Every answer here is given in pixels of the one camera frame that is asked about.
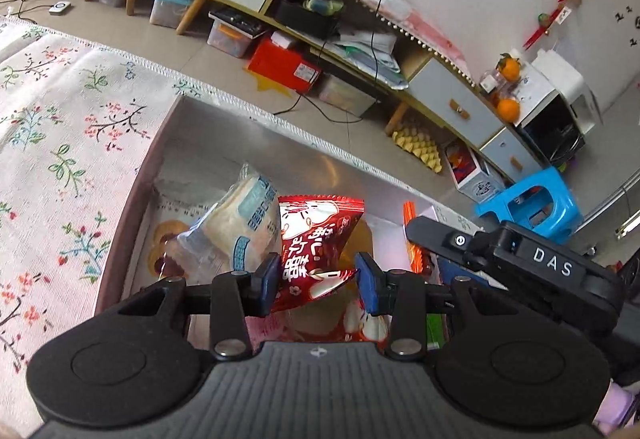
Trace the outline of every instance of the snack package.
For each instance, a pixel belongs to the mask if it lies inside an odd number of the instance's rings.
[[[336,271],[364,201],[338,196],[280,197],[282,281],[273,311],[332,293],[356,274]]]
[[[376,342],[384,348],[390,316],[371,316],[351,284],[302,307],[245,318],[254,350],[260,342]]]
[[[189,283],[209,283],[229,271],[254,272],[268,253],[279,251],[280,210],[271,182],[242,166],[238,181],[176,239],[166,242],[166,265],[177,263]]]

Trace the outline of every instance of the blue plastic stool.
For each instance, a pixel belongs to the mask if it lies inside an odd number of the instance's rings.
[[[515,202],[523,193],[537,186],[540,190]],[[553,203],[551,213],[538,225],[534,225],[532,219],[539,216],[550,203]],[[476,205],[478,216],[489,212],[495,213],[500,222],[512,221],[558,244],[564,244],[582,222],[582,214],[575,204],[574,196],[562,181],[558,170],[553,167],[533,174],[493,199]]]

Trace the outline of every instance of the red box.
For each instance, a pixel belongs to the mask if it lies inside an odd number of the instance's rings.
[[[300,54],[283,49],[266,37],[260,41],[247,68],[300,94],[308,92],[321,72]]]

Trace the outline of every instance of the red snack bag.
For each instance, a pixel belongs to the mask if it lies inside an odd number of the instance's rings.
[[[356,274],[336,271],[342,248],[364,213],[364,201],[337,196],[279,197],[282,280],[273,311],[332,293]]]

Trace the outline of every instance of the small white device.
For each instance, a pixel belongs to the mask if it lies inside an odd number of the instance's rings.
[[[66,0],[61,0],[60,2],[57,2],[56,5],[52,6],[49,9],[49,14],[57,14],[57,15],[64,14],[69,10],[69,6],[71,6],[71,2],[67,2]]]

